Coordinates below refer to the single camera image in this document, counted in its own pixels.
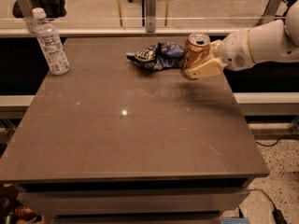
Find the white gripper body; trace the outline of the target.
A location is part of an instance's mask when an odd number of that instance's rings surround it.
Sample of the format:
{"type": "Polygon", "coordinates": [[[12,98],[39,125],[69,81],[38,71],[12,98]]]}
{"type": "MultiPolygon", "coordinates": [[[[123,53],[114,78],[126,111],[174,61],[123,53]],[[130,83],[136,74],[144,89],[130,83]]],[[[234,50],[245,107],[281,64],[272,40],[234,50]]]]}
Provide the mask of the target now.
{"type": "Polygon", "coordinates": [[[241,71],[252,68],[255,63],[249,51],[249,29],[227,35],[221,41],[219,55],[229,70],[241,71]]]}

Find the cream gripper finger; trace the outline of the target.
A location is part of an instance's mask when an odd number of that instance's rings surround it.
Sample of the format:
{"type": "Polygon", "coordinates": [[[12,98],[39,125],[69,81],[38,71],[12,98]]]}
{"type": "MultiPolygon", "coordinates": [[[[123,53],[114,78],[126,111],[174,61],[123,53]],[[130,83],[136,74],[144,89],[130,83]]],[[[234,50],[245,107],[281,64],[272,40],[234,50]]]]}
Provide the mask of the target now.
{"type": "Polygon", "coordinates": [[[209,52],[211,54],[213,54],[214,56],[218,56],[219,55],[220,44],[221,44],[221,40],[220,39],[211,42],[210,43],[210,50],[209,50],[209,52]]]}
{"type": "Polygon", "coordinates": [[[198,63],[186,69],[188,79],[214,77],[220,75],[227,64],[221,58],[210,58],[206,62],[198,63]]]}

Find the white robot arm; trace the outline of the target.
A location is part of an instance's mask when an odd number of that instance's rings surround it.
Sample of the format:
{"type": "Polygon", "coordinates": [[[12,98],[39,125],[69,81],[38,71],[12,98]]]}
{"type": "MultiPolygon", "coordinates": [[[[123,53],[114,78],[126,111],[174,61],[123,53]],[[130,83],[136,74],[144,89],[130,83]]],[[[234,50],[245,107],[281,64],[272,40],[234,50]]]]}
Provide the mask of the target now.
{"type": "Polygon", "coordinates": [[[223,40],[207,41],[207,48],[192,58],[185,53],[181,74],[187,79],[219,75],[224,69],[240,71],[257,63],[299,61],[299,1],[288,10],[285,21],[276,20],[239,30],[223,40]]]}

